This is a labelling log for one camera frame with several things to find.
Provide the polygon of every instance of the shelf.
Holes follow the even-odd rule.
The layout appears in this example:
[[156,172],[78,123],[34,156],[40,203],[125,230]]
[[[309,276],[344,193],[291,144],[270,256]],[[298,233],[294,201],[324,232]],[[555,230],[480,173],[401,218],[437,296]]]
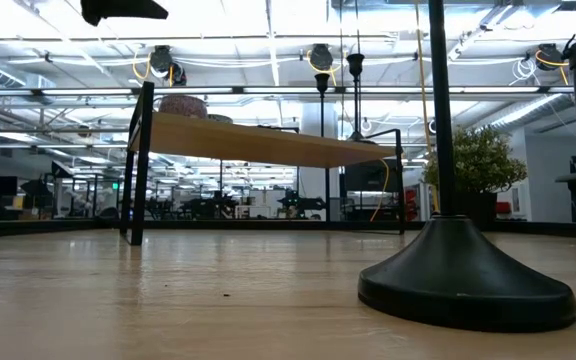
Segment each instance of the shelf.
[[[136,137],[132,149],[139,149]],[[153,113],[150,151],[279,165],[333,168],[395,155],[395,148]]]

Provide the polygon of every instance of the wooden floor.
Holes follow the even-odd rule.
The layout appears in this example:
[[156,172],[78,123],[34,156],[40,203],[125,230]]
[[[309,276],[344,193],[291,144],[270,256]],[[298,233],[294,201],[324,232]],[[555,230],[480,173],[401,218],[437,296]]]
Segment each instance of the wooden floor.
[[[358,272],[414,235],[150,231],[142,248],[110,230],[0,238],[0,359],[576,359],[576,325],[477,333],[361,304]],[[576,293],[576,239],[489,238]]]

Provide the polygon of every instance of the black lamp base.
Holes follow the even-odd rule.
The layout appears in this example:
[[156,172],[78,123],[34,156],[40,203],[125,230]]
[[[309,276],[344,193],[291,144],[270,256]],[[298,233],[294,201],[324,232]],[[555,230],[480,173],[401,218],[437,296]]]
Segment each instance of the black lamp base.
[[549,331],[576,320],[566,284],[506,255],[460,216],[434,217],[401,252],[363,270],[359,299],[404,319],[478,331]]

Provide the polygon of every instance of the potted plant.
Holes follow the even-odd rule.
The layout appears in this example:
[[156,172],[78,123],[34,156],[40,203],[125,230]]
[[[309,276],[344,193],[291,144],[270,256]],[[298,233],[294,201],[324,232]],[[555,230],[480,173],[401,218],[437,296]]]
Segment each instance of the potted plant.
[[[453,134],[453,149],[457,213],[486,228],[496,217],[496,191],[508,191],[513,183],[525,179],[526,164],[509,157],[508,137],[490,127],[458,129]],[[428,159],[423,181],[439,185],[436,153]]]

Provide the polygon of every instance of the green plant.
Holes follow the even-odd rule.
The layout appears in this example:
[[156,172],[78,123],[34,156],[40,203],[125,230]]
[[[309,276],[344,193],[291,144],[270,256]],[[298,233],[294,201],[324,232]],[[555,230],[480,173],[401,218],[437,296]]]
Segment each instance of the green plant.
[[[507,191],[526,178],[526,164],[512,159],[508,137],[490,127],[481,130],[459,129],[453,134],[455,186],[458,192]],[[437,154],[432,153],[423,181],[438,186]]]

